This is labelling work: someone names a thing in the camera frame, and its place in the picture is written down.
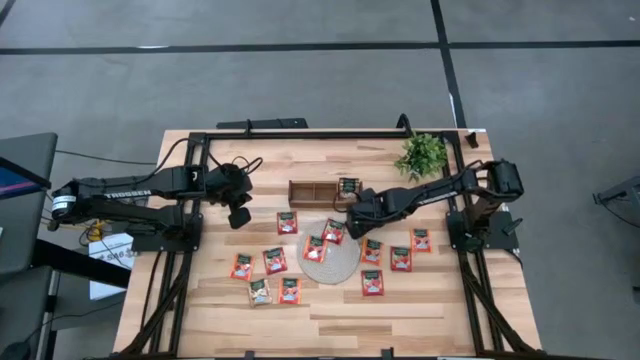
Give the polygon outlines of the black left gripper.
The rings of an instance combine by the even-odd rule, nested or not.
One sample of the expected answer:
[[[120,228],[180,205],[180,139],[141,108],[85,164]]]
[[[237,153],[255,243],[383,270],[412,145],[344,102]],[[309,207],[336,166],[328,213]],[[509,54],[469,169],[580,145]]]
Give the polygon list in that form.
[[[222,164],[205,175],[206,200],[210,204],[229,205],[234,201],[234,191],[239,188],[252,188],[247,169],[235,164]],[[248,191],[238,195],[238,204],[243,206],[252,200]]]

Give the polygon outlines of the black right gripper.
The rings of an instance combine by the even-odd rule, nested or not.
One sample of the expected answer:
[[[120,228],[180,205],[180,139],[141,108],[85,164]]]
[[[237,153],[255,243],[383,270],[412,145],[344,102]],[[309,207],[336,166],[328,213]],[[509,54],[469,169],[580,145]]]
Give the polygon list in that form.
[[[353,208],[360,205],[359,213]],[[359,194],[359,200],[354,199],[347,205],[347,218],[360,218],[363,221],[371,223],[384,223],[396,216],[394,211],[390,211],[384,203],[384,198],[378,196],[377,193],[367,188]]]

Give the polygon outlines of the beige tea bag packet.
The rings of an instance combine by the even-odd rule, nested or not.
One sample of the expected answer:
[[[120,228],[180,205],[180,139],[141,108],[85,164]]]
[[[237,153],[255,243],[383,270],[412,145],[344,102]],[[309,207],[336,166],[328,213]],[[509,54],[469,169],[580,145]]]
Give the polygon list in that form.
[[[250,305],[252,307],[269,305],[273,301],[269,282],[266,279],[250,282],[248,293]]]
[[[358,178],[341,177],[338,182],[340,199],[356,199],[358,197],[360,181]]]

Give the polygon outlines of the red tea bag packet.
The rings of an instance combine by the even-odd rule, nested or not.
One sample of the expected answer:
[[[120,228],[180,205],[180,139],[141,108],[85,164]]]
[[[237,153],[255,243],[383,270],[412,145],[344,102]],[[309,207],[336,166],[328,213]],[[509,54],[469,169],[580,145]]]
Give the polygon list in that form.
[[[345,225],[343,222],[329,218],[325,224],[321,238],[328,242],[340,245],[344,237]]]
[[[288,269],[286,256],[282,247],[277,247],[263,252],[263,260],[267,275],[284,272]]]
[[[392,271],[411,272],[411,249],[408,247],[392,246],[390,248],[390,268]]]
[[[363,270],[361,272],[363,296],[383,296],[384,280],[381,270]]]
[[[279,235],[298,233],[297,213],[295,211],[278,212],[276,219]]]

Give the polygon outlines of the brown wooden compartment box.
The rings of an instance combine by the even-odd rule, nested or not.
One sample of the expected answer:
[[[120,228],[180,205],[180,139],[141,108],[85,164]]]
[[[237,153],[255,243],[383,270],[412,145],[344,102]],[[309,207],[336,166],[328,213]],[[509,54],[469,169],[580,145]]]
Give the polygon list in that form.
[[[329,209],[348,206],[358,200],[362,185],[347,193],[338,181],[289,181],[288,202],[291,208]]]

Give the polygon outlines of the black flat mounting bar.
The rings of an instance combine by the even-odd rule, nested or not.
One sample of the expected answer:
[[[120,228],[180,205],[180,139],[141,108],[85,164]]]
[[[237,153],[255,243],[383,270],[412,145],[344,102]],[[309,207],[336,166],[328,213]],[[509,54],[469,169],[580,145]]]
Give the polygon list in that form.
[[[216,124],[218,130],[229,129],[307,129],[308,123],[305,118],[275,118],[244,121],[219,122]]]

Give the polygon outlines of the round woven beige placemat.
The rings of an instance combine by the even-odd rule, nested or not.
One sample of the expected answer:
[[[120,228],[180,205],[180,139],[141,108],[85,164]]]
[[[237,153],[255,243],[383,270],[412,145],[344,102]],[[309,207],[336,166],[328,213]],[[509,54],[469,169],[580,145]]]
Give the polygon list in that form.
[[[320,236],[324,227],[325,221],[306,222],[299,226],[297,261],[302,272],[311,280],[325,285],[337,285],[347,281],[356,272],[360,263],[361,243],[345,232],[340,245],[328,243],[323,262],[304,259],[303,250],[307,237]]]

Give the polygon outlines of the green plant in white pot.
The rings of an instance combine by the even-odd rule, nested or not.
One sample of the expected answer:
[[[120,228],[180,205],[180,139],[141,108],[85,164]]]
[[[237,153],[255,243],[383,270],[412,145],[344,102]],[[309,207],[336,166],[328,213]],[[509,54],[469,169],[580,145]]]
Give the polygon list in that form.
[[[394,162],[394,166],[410,181],[419,182],[438,173],[447,164],[447,151],[438,137],[413,133],[402,148],[405,154]]]

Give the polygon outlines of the white printed paper sheet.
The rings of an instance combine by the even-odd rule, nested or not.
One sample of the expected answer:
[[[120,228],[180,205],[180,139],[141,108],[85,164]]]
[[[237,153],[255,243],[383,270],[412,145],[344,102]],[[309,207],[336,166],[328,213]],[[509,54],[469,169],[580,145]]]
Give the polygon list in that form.
[[[109,264],[131,270],[135,263],[135,255],[132,251],[133,237],[126,233],[109,235],[103,240],[89,244],[89,256]],[[89,299],[102,300],[116,294],[123,293],[126,286],[118,287],[100,283],[89,282]]]

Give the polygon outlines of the black floor beam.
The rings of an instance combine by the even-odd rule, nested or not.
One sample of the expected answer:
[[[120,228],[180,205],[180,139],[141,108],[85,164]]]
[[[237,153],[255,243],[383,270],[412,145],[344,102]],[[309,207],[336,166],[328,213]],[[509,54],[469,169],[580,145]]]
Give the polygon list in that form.
[[[31,265],[49,266],[62,273],[120,288],[128,286],[131,275],[131,271],[126,268],[40,239],[35,242]]]

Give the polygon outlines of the grey desk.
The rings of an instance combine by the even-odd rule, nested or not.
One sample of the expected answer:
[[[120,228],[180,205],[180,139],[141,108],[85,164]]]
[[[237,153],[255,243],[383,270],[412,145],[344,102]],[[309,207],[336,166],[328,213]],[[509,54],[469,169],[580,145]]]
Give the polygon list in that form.
[[[48,180],[57,144],[55,133],[0,140],[0,157]],[[0,200],[0,275],[21,272],[31,264],[45,194]]]

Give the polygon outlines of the open laptop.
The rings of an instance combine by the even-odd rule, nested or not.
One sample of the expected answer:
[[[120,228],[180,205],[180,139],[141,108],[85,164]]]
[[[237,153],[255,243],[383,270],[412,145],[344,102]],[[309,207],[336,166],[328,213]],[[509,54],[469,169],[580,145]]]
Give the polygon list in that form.
[[[43,192],[50,188],[49,180],[0,157],[0,200]]]

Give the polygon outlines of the grey metal stand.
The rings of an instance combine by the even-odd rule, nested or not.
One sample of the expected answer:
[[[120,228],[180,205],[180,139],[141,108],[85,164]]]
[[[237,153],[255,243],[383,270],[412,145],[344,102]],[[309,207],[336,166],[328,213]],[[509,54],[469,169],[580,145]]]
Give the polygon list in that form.
[[[631,207],[631,214],[640,220],[640,176],[633,176],[609,189],[593,193],[594,202],[606,207],[609,202],[622,200]]]

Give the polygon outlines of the black aluminium table frame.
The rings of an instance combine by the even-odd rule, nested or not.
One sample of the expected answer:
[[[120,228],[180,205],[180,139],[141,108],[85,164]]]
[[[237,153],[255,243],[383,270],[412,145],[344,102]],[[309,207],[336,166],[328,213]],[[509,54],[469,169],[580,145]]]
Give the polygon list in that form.
[[[403,153],[399,129],[375,131],[281,130],[216,131],[211,140],[213,161],[261,158],[252,174],[251,221],[239,230],[228,225],[228,210],[203,205],[203,235],[193,254],[182,304],[170,312],[157,334],[160,350],[178,357],[378,357],[386,349],[396,356],[471,355],[477,346],[491,347],[487,316],[476,313],[479,338],[466,304],[459,270],[460,256],[449,244],[445,202],[417,210],[406,220],[372,232],[387,247],[405,246],[414,228],[431,233],[433,249],[414,256],[409,272],[394,272],[383,262],[385,292],[365,297],[361,276],[354,273],[337,285],[308,278],[298,262],[297,247],[310,231],[320,230],[328,209],[300,210],[299,231],[279,235],[276,215],[288,209],[290,181],[334,181],[355,177],[378,191],[403,186],[395,168]],[[236,254],[260,256],[281,247],[287,275],[301,281],[299,304],[275,302],[252,307],[248,287],[230,275]]]

